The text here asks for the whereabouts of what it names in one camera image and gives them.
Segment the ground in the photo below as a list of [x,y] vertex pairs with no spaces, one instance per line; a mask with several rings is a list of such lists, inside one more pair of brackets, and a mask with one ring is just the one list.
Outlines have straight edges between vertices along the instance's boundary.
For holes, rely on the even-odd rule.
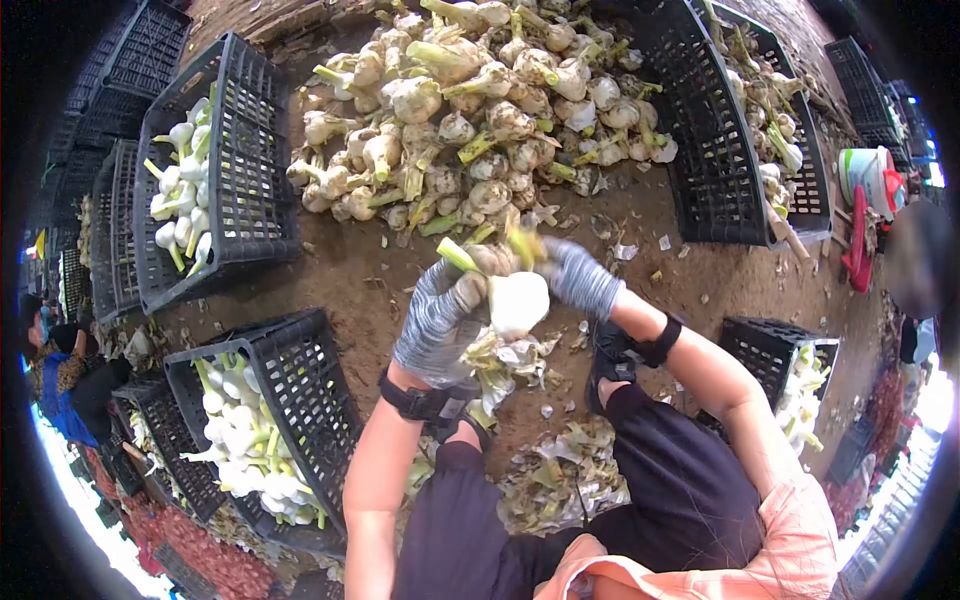
[[[232,29],[256,41],[261,47],[275,53],[287,52],[288,59],[281,66],[291,77],[291,85],[303,82],[309,69],[318,61],[314,50],[332,41],[339,50],[354,50],[347,46],[351,39],[363,37],[370,29],[348,38],[333,30],[327,39],[314,35],[311,43],[289,47],[278,45],[278,39],[295,33],[308,24],[308,17],[297,15],[311,11],[325,15],[341,11],[341,2],[329,8],[308,5],[298,0],[267,0],[263,2],[222,2],[198,0],[188,9],[194,18],[194,27],[188,38],[184,63],[203,50],[225,30]],[[807,62],[823,71],[822,85],[834,97],[842,97],[839,84],[826,60],[822,46],[832,41],[824,23],[805,0],[732,0],[731,4],[760,22],[767,23],[781,40],[793,47]],[[266,24],[283,16],[289,27],[265,31]],[[300,114],[291,98],[289,136],[291,146],[302,142]],[[836,148],[824,150],[828,175],[834,179],[831,163]],[[612,175],[612,190],[585,200],[565,190],[548,196],[551,204],[563,209],[558,215],[578,215],[581,223],[574,229],[557,230],[583,244],[598,258],[603,257],[603,243],[591,232],[589,217],[600,213],[617,223],[623,223],[622,243],[637,244],[639,253],[624,263],[623,276],[628,285],[654,305],[682,313],[689,325],[711,340],[717,340],[720,324],[725,316],[745,315],[778,318],[793,321],[811,331],[841,340],[839,357],[829,382],[827,397],[818,421],[817,435],[825,449],[816,453],[807,448],[802,462],[811,472],[822,477],[827,471],[836,446],[853,416],[853,401],[865,398],[874,380],[874,369],[879,350],[878,324],[883,312],[882,265],[877,265],[875,285],[867,295],[854,295],[846,283],[840,282],[842,267],[840,249],[834,245],[828,256],[822,256],[817,242],[808,249],[820,257],[816,275],[801,275],[797,260],[789,250],[771,252],[743,246],[692,244],[689,254],[679,258],[683,240],[677,230],[674,202],[665,168],[655,167],[641,173],[633,163],[624,165]],[[837,188],[831,186],[831,201],[842,202]],[[658,239],[669,236],[671,249],[662,251]],[[341,362],[347,374],[350,390],[364,416],[370,413],[377,398],[375,387],[379,370],[390,357],[391,346],[399,334],[406,313],[409,295],[403,290],[413,286],[420,271],[436,260],[437,240],[415,238],[408,249],[397,248],[394,234],[383,221],[338,224],[329,214],[304,213],[300,216],[300,235],[312,245],[309,252],[297,262],[272,269],[252,277],[228,290],[220,297],[208,299],[208,309],[201,312],[191,302],[156,315],[161,324],[175,328],[189,326],[194,341],[202,343],[214,336],[218,329],[229,329],[241,324],[257,322],[305,307],[324,308],[333,323]],[[382,236],[390,241],[381,248]],[[661,271],[662,281],[654,283],[650,275]],[[548,357],[548,366],[569,379],[568,389],[559,392],[518,389],[498,412],[500,435],[489,460],[489,472],[496,478],[510,464],[510,458],[522,444],[534,441],[544,432],[556,433],[564,421],[579,419],[585,414],[583,389],[589,368],[586,351],[571,352],[570,343],[576,337],[577,324],[584,316],[576,311],[555,305],[548,319],[538,326],[535,334],[566,329],[566,334],[554,353]],[[688,413],[696,410],[695,398],[678,393],[672,378],[666,372],[645,371],[640,382],[651,396],[672,396],[674,405]],[[564,405],[574,399],[577,405],[571,416]],[[548,403],[554,407],[550,420],[540,415],[540,408]],[[831,419],[832,409],[838,409]]]

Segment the worker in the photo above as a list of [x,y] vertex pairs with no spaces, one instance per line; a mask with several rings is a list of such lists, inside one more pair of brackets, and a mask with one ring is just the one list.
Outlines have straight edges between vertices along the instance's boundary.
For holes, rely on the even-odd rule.
[[77,324],[44,329],[42,308],[37,296],[20,300],[23,355],[40,412],[66,440],[103,444],[110,437],[112,391],[128,381],[131,364],[122,355],[97,356],[96,340]]
[[[632,502],[544,538],[507,534],[500,490],[484,477],[490,436],[461,408],[475,392],[458,358],[483,324],[486,283],[441,260],[417,284],[349,465],[347,598],[827,597],[836,525],[759,383],[580,246],[544,245],[552,294],[595,320],[585,400],[615,430]],[[484,271],[483,247],[467,250]],[[646,395],[630,350],[665,366],[732,445]],[[440,443],[436,470],[397,557],[396,513],[425,423]]]

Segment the leg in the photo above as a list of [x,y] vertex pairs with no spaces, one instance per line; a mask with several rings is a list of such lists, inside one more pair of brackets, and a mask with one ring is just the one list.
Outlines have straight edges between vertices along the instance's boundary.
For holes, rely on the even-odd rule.
[[615,387],[606,414],[633,504],[593,520],[611,554],[657,571],[742,568],[763,544],[759,494],[730,448],[637,384]]

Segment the glove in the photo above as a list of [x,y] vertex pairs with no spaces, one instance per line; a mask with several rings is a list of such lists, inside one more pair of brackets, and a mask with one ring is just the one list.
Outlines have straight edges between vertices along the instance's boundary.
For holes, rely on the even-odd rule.
[[617,293],[626,286],[623,279],[612,276],[579,244],[550,236],[542,239],[548,260],[538,272],[550,291],[563,303],[607,321]]
[[446,259],[430,267],[410,298],[394,361],[434,388],[449,388],[469,376],[458,362],[484,326],[487,280],[464,273]]

